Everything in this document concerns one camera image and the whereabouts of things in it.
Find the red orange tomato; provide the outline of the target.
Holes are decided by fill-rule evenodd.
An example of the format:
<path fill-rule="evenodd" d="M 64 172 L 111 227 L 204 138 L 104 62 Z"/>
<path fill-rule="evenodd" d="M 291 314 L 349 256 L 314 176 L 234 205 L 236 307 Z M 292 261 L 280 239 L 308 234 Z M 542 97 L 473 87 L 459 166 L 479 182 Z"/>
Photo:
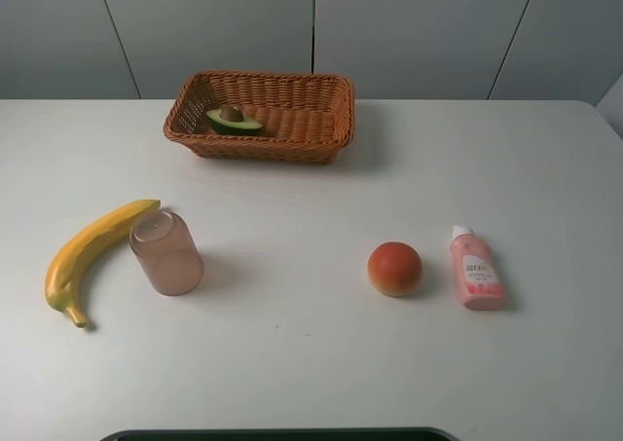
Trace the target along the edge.
<path fill-rule="evenodd" d="M 389 297 L 403 297 L 417 290 L 423 276 L 420 254 L 410 245 L 391 241 L 370 255 L 367 273 L 371 284 Z"/>

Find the yellow banana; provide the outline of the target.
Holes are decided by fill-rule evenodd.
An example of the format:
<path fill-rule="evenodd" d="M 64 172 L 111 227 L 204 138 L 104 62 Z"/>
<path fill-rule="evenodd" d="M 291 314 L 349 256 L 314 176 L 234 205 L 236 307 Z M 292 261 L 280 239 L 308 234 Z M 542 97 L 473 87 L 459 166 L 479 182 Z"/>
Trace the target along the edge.
<path fill-rule="evenodd" d="M 55 255 L 45 277 L 45 299 L 77 328 L 91 323 L 80 308 L 80 287 L 91 265 L 118 242 L 145 214 L 157 211 L 160 200 L 138 200 L 105 214 L 81 230 Z"/>

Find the pink translucent plastic cup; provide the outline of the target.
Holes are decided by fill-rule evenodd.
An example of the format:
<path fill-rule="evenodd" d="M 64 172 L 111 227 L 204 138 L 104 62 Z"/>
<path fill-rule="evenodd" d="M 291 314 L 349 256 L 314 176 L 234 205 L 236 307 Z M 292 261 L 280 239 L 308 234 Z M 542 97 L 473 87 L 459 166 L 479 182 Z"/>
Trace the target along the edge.
<path fill-rule="evenodd" d="M 204 265 L 186 222 L 159 209 L 142 216 L 129 244 L 153 288 L 166 296 L 184 295 L 203 278 Z"/>

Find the pink bottle with white cap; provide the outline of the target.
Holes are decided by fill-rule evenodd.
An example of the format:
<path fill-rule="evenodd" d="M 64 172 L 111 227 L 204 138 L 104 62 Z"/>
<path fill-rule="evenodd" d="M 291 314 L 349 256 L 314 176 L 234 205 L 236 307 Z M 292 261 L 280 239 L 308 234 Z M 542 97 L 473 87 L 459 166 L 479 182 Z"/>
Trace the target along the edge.
<path fill-rule="evenodd" d="M 450 249 L 461 304 L 472 311 L 501 310 L 506 302 L 505 290 L 489 245 L 471 228 L 454 226 Z"/>

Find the black tray edge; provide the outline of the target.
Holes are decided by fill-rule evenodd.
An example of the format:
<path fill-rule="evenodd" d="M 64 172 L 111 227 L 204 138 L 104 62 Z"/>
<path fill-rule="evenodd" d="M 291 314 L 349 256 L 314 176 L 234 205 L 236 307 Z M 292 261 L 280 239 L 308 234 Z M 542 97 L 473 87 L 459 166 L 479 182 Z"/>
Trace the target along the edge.
<path fill-rule="evenodd" d="M 205 441 L 418 441 L 457 440 L 443 430 L 431 427 L 386 428 L 254 428 L 126 430 L 103 440 L 205 440 Z"/>

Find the halved avocado with pit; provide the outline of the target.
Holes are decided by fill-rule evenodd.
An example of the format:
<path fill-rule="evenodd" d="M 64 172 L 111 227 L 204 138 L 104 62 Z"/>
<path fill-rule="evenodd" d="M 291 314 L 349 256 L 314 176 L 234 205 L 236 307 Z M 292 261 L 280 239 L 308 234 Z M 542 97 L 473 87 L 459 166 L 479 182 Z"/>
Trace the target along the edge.
<path fill-rule="evenodd" d="M 206 112 L 211 128 L 220 135 L 255 136 L 263 125 L 244 114 L 238 107 L 222 105 Z"/>

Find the brown wicker basket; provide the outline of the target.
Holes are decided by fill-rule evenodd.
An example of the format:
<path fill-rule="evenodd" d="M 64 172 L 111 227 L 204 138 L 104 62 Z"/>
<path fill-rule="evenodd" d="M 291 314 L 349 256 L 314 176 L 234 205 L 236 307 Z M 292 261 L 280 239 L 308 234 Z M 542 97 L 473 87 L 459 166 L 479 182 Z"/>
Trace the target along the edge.
<path fill-rule="evenodd" d="M 232 105 L 262 127 L 220 134 L 208 112 Z M 164 124 L 165 137 L 203 158 L 330 164 L 354 137 L 352 82 L 333 74 L 210 70 L 190 77 Z"/>

